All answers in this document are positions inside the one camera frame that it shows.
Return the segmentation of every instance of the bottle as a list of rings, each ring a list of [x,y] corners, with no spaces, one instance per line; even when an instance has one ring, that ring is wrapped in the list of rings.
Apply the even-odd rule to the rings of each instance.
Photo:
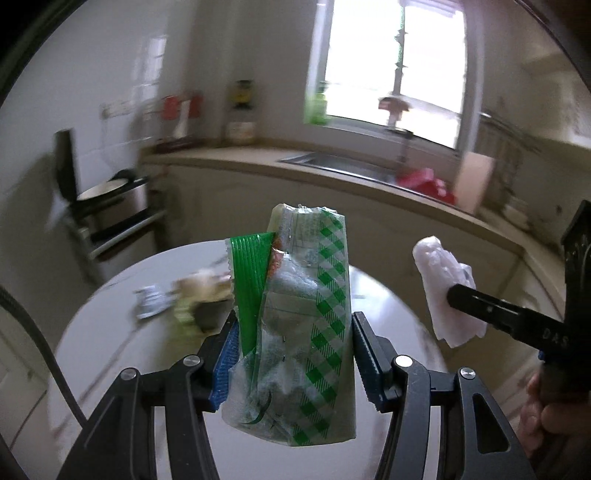
[[[252,80],[236,82],[232,91],[232,109],[226,124],[226,140],[232,145],[251,145],[255,141],[256,119],[252,97]]]
[[[318,92],[316,92],[316,95],[312,100],[310,123],[313,125],[327,125],[329,122],[329,118],[326,115],[328,100],[326,99],[325,91],[327,87],[328,82],[320,82]]]

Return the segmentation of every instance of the food package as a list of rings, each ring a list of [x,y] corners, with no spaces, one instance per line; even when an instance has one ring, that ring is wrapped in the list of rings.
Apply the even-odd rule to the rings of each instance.
[[[327,208],[278,205],[269,232],[269,250],[264,243],[270,239],[262,235],[228,241],[242,357],[230,371],[222,417],[239,430],[290,446],[353,439],[345,218]],[[249,264],[255,266],[251,272]]]

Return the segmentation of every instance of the white plastic bag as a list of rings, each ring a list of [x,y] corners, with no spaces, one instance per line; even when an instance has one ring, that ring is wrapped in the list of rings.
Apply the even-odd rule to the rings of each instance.
[[[447,292],[456,284],[476,288],[472,269],[459,263],[435,236],[423,238],[413,248],[414,261],[423,278],[433,330],[438,340],[451,348],[463,345],[475,335],[484,337],[486,323],[449,306]]]

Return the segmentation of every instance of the bright window light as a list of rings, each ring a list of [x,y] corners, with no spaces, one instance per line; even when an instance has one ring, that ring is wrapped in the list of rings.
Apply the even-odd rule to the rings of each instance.
[[[334,0],[324,77],[327,114],[388,125],[389,112],[378,110],[378,101],[400,95],[411,108],[396,127],[454,148],[466,40],[463,12],[450,4],[455,5],[453,0],[405,0],[405,7],[395,0]],[[399,32],[405,33],[403,52]],[[401,57],[404,67],[397,71]]]

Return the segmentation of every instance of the stainless steel sink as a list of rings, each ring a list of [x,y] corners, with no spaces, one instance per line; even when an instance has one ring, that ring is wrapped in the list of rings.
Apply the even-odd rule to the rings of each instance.
[[[344,173],[360,179],[376,181],[390,186],[396,186],[394,170],[378,167],[352,158],[337,157],[323,153],[309,153],[300,157],[286,158],[282,163],[319,168],[321,170]]]

